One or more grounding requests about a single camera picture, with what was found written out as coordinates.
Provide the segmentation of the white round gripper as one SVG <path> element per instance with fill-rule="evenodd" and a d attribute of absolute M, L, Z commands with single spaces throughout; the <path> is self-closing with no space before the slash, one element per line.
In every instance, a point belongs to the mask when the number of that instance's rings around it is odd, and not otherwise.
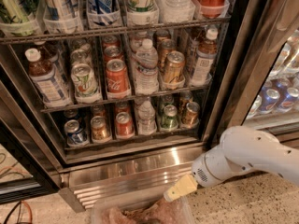
<path fill-rule="evenodd" d="M 230 178 L 244 175 L 246 172 L 245 167 L 229 161 L 221 149 L 212 148 L 193 162 L 193 176 L 184 175 L 180 178 L 164 192 L 164 198 L 168 202 L 173 202 L 196 191 L 197 183 L 205 188 L 215 187 Z"/>

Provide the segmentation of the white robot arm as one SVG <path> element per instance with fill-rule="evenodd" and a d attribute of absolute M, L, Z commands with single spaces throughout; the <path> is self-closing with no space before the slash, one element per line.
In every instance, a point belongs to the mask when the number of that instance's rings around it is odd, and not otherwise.
<path fill-rule="evenodd" d="M 222 133 L 220 143 L 201 154 L 192 170 L 173 184 L 164 198 L 173 202 L 197 190 L 215 187 L 235 176 L 263 171 L 299 185 L 299 150 L 282 145 L 271 133 L 234 126 Z"/>

